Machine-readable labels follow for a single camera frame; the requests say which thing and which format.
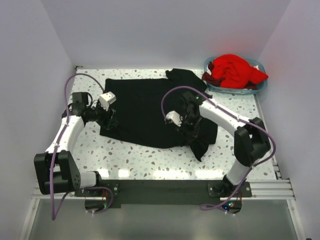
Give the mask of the black t shirt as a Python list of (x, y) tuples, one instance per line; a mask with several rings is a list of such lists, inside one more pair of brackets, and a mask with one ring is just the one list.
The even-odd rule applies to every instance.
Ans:
[(177, 89), (167, 97), (164, 95), (179, 86), (190, 86), (200, 92), (206, 84), (190, 70), (166, 70), (165, 78), (158, 79), (111, 79), (105, 80), (105, 89), (116, 96), (111, 105), (115, 110), (117, 125), (100, 130), (100, 135), (146, 147), (168, 149), (189, 146), (198, 161), (201, 161), (210, 145), (216, 143), (218, 125), (203, 118), (197, 138), (188, 142), (176, 130), (174, 124), (166, 124), (161, 109), (184, 114), (181, 95), (186, 89)]

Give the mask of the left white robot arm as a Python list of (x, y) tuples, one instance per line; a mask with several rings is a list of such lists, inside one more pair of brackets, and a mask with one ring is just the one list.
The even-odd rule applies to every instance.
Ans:
[(93, 105), (88, 92), (72, 93), (72, 102), (62, 114), (59, 131), (44, 153), (34, 157), (34, 167), (39, 190), (43, 195), (77, 192), (86, 189), (92, 196), (99, 196), (104, 184), (97, 171), (80, 172), (72, 156), (80, 133), (89, 122), (97, 123), (101, 130), (117, 125), (115, 110), (111, 104), (116, 101), (112, 92), (99, 95)]

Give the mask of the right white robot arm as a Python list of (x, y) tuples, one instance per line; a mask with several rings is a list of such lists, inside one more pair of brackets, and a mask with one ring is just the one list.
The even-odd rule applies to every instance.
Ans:
[(233, 137), (235, 160), (221, 184), (227, 196), (235, 196), (251, 169), (260, 164), (260, 159), (271, 150), (272, 139), (263, 121), (258, 117), (250, 119), (238, 115), (220, 105), (208, 94), (195, 89), (184, 92), (181, 101), (183, 114), (172, 110), (164, 116), (165, 120), (173, 122), (188, 140), (194, 140), (198, 136), (202, 129), (200, 122), (203, 120), (215, 123)]

